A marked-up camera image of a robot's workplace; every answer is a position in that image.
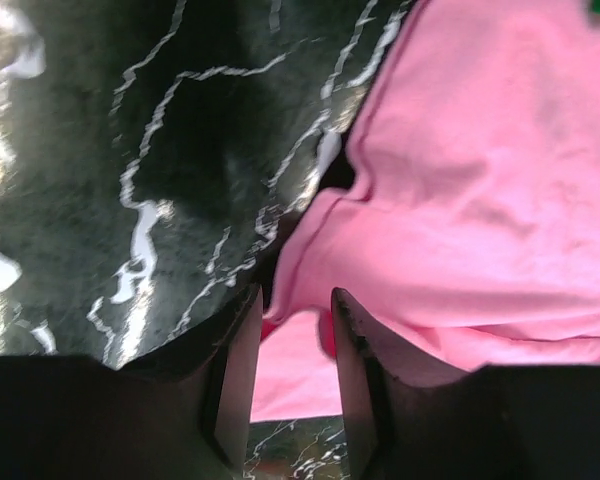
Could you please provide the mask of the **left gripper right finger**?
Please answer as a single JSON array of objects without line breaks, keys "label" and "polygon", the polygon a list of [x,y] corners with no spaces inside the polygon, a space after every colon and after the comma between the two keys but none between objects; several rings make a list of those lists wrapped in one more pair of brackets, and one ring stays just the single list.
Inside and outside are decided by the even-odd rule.
[{"label": "left gripper right finger", "polygon": [[600,366],[456,369],[347,291],[332,315],[354,479],[600,479]]}]

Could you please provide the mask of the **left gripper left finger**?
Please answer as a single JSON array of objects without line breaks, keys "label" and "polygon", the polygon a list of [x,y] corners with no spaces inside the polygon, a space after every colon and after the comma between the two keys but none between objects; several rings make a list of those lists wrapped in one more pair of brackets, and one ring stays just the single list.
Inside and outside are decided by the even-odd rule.
[{"label": "left gripper left finger", "polygon": [[262,326],[259,287],[113,370],[0,356],[0,479],[238,479]]}]

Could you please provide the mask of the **pink t shirt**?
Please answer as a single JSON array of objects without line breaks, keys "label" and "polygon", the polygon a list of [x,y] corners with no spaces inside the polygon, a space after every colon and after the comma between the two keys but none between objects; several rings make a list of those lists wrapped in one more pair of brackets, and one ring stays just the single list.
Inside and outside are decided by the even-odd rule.
[{"label": "pink t shirt", "polygon": [[251,418],[341,411],[331,294],[463,370],[600,364],[600,14],[419,1],[353,125],[351,188],[281,251]]}]

